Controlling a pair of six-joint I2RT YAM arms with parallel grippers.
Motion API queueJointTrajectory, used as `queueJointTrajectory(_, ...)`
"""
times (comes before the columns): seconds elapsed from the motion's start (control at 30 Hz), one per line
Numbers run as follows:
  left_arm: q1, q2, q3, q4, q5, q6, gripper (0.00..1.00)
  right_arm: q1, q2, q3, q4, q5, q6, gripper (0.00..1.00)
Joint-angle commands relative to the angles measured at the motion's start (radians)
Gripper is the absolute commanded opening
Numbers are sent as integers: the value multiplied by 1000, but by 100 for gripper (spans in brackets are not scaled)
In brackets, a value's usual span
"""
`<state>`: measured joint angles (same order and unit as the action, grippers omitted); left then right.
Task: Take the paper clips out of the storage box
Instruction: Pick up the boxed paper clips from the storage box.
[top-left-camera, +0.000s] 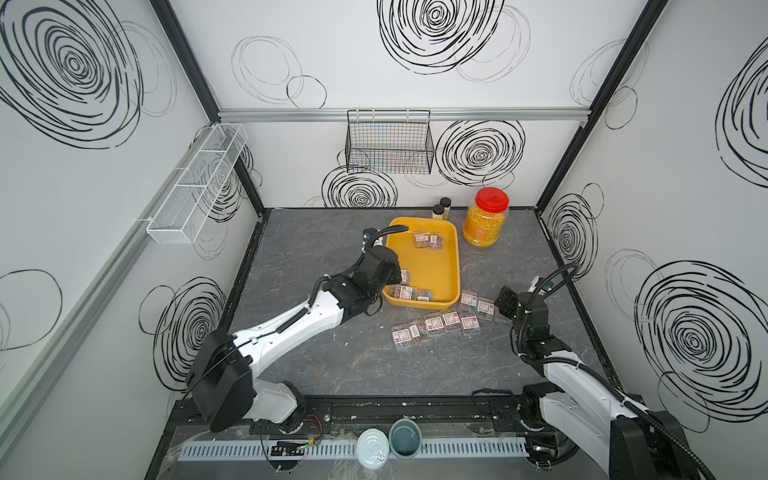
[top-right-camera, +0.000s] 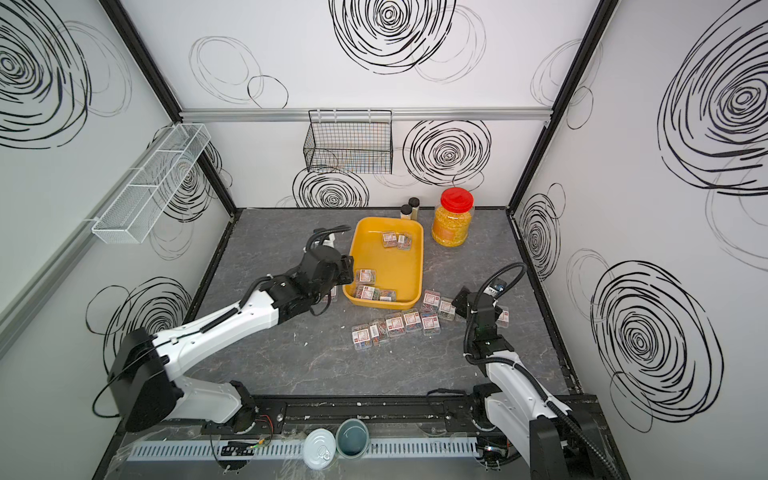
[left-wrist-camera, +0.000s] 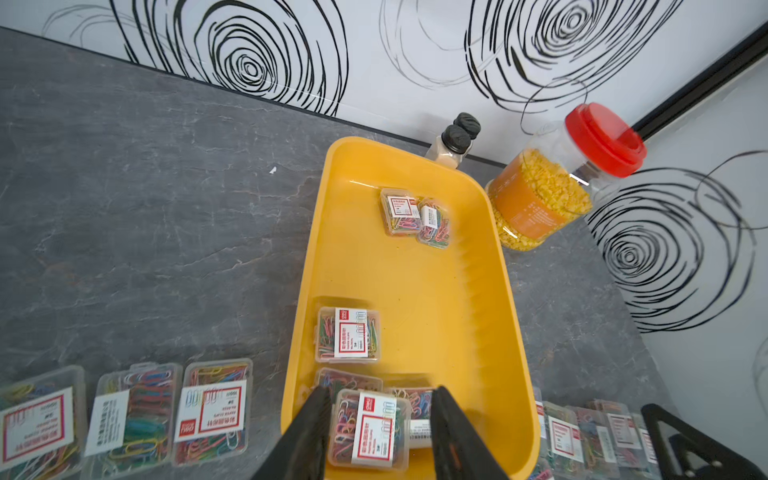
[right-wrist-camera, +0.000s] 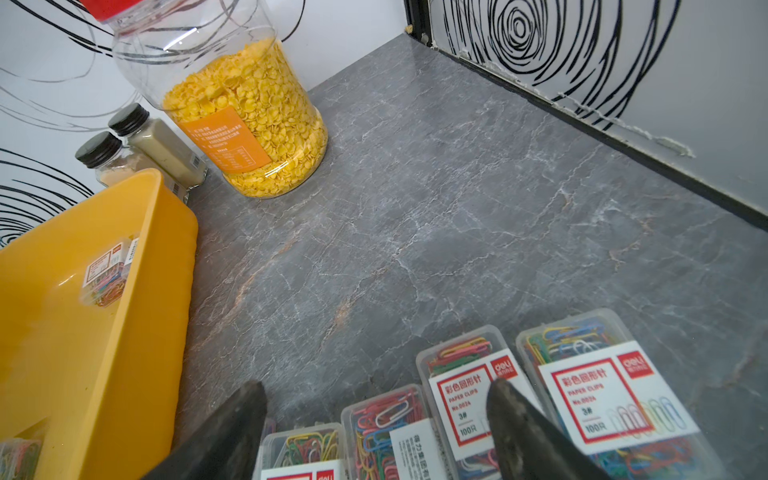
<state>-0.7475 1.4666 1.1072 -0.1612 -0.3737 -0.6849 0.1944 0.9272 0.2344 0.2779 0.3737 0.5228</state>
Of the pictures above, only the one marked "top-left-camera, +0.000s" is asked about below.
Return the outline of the yellow plastic tray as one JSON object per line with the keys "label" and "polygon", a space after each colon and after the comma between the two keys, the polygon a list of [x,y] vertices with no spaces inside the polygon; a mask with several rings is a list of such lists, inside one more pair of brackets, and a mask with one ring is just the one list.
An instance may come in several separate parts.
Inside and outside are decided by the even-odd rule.
{"label": "yellow plastic tray", "polygon": [[[456,227],[445,220],[403,216],[394,218],[390,225],[409,228],[408,232],[389,235],[386,246],[398,255],[400,267],[411,274],[411,287],[431,291],[433,299],[426,302],[395,298],[391,288],[384,291],[384,299],[393,306],[432,310],[444,310],[458,302],[461,280]],[[443,249],[417,248],[414,234],[419,232],[439,235]]]}

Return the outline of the paper clip box table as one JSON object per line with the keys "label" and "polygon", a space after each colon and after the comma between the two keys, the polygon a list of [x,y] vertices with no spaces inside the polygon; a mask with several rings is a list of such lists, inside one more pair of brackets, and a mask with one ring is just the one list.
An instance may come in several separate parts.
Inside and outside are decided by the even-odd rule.
{"label": "paper clip box table", "polygon": [[496,306],[492,300],[487,298],[479,297],[477,299],[476,312],[478,318],[485,321],[494,321],[496,318]]}

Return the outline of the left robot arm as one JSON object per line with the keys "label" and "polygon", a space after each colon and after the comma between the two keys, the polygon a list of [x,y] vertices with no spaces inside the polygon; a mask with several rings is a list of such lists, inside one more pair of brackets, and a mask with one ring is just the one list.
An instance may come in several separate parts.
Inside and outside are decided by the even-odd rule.
{"label": "left robot arm", "polygon": [[236,333],[208,334],[186,379],[208,429],[222,432],[242,420],[270,422],[285,432],[299,429],[308,416],[304,396],[292,383],[269,382],[261,374],[304,342],[366,314],[385,287],[400,281],[398,255],[374,245],[347,270],[320,277],[299,305]]}

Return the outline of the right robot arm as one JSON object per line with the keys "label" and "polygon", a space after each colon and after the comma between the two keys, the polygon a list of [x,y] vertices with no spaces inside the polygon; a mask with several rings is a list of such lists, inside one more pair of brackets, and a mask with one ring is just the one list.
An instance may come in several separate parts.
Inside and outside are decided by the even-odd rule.
{"label": "right robot arm", "polygon": [[552,334],[549,293],[538,286],[522,293],[504,286],[493,301],[512,322],[513,351],[543,378],[523,389],[515,414],[521,425],[554,428],[611,479],[710,478],[673,415],[621,392]]}

